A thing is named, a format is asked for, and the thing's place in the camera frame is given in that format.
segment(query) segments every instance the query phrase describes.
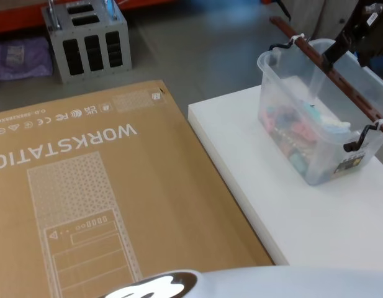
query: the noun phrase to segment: white object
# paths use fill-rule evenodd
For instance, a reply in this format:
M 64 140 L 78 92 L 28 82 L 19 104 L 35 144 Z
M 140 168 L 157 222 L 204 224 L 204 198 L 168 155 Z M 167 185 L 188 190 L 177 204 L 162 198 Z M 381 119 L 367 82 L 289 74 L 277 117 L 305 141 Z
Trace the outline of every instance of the white object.
M 324 39 L 310 44 L 323 53 L 332 43 Z M 367 81 L 360 92 L 376 100 L 370 90 L 382 88 L 382 81 L 361 67 L 348 72 L 355 64 L 355 57 L 347 53 L 335 68 L 356 88 Z M 345 151 L 343 145 L 358 142 L 372 122 L 299 48 L 265 52 L 258 66 L 263 71 L 259 120 L 307 183 L 324 183 L 360 169 L 383 145 L 383 133 L 371 130 L 358 151 Z M 323 123 L 329 110 L 333 123 L 351 122 L 351 130 Z
M 260 87 L 189 106 L 189 122 L 276 264 L 383 269 L 383 165 L 309 186 L 258 121 Z
M 383 298 L 383 272 L 293 267 L 170 271 L 105 298 Z

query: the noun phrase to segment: metal crate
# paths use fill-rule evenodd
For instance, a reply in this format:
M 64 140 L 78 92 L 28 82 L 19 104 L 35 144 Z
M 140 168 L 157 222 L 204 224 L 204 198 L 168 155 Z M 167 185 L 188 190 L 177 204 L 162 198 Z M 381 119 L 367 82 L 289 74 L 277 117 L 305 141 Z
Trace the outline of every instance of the metal crate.
M 42 14 L 63 83 L 132 68 L 127 21 L 114 0 L 49 0 Z

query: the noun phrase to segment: gray floor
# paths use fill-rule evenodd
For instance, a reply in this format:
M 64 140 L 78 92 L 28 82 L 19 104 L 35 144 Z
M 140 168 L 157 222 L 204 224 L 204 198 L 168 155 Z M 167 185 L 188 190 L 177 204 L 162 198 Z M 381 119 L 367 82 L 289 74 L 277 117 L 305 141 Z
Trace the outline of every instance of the gray floor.
M 261 83 L 257 58 L 287 41 L 271 15 L 284 16 L 277 4 L 258 0 L 177 0 L 126 12 L 132 71 L 68 85 L 57 75 L 0 82 L 0 111 L 162 79 L 187 116 L 193 102 Z M 383 147 L 377 156 L 383 162 Z

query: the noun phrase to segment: purple bag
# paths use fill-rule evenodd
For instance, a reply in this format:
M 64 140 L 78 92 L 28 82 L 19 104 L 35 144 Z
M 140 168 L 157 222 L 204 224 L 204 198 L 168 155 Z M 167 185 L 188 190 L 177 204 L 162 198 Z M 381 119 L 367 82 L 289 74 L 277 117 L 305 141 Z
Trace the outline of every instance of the purple bag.
M 50 75 L 52 75 L 52 59 L 45 38 L 0 43 L 0 80 Z

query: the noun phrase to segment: brown wooden stick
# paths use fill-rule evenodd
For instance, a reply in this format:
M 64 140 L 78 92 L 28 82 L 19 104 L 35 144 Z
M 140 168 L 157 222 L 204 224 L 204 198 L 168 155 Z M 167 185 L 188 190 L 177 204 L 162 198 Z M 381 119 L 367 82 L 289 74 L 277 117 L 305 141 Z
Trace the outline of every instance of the brown wooden stick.
M 285 33 L 286 36 L 291 38 L 292 36 L 297 35 L 296 31 L 289 26 L 283 19 L 280 17 L 270 17 L 270 22 L 276 25 L 282 32 Z M 322 71 L 322 56 L 317 52 L 308 42 L 306 42 L 302 38 L 298 38 L 295 41 L 295 44 L 305 53 L 311 61 L 315 63 Z M 329 72 L 325 73 L 328 78 L 340 90 L 344 92 L 344 94 L 351 99 L 353 103 L 361 110 L 363 113 L 372 121 L 375 122 L 378 119 L 383 119 L 382 114 L 379 113 L 366 99 L 365 97 L 355 90 L 352 85 L 347 82 L 347 80 L 340 75 L 334 68 L 332 68 Z

